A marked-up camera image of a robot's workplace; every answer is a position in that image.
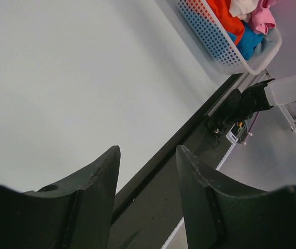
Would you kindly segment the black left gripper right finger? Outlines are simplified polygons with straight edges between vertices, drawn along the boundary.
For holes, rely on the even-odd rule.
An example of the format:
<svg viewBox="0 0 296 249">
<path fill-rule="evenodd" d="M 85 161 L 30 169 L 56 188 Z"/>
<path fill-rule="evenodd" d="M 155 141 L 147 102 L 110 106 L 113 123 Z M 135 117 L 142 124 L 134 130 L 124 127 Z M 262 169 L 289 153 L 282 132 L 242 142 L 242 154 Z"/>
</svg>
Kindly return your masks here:
<svg viewBox="0 0 296 249">
<path fill-rule="evenodd" d="M 176 148 L 189 248 L 296 248 L 296 186 L 263 191 Z"/>
</svg>

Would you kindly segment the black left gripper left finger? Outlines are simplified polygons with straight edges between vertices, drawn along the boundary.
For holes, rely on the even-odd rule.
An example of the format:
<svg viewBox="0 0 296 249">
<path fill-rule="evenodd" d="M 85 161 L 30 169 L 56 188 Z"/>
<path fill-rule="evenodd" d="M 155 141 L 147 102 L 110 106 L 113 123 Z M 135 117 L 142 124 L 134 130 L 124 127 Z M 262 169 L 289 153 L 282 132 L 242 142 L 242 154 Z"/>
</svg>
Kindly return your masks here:
<svg viewBox="0 0 296 249">
<path fill-rule="evenodd" d="M 120 148 L 39 191 L 0 185 L 0 248 L 106 248 Z"/>
</svg>

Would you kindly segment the white t shirt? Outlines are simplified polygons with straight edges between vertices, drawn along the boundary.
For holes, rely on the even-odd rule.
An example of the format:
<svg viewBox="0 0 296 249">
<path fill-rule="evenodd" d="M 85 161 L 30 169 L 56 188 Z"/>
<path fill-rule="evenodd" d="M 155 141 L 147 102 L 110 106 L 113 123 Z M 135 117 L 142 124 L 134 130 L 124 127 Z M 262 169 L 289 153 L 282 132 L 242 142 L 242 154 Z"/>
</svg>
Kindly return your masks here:
<svg viewBox="0 0 296 249">
<path fill-rule="evenodd" d="M 240 20 L 249 20 L 251 13 L 256 9 L 259 0 L 231 0 L 229 13 Z"/>
</svg>

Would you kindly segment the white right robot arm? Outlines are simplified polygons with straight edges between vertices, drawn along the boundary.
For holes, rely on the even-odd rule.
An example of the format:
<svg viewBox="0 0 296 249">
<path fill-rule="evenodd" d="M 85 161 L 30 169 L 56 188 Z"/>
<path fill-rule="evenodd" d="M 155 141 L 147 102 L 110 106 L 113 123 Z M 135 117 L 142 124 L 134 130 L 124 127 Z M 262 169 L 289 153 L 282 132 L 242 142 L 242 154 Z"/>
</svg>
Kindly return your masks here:
<svg viewBox="0 0 296 249">
<path fill-rule="evenodd" d="M 234 89 L 210 116 L 207 129 L 219 141 L 231 127 L 254 113 L 296 103 L 296 75 L 258 82 L 244 91 Z"/>
</svg>

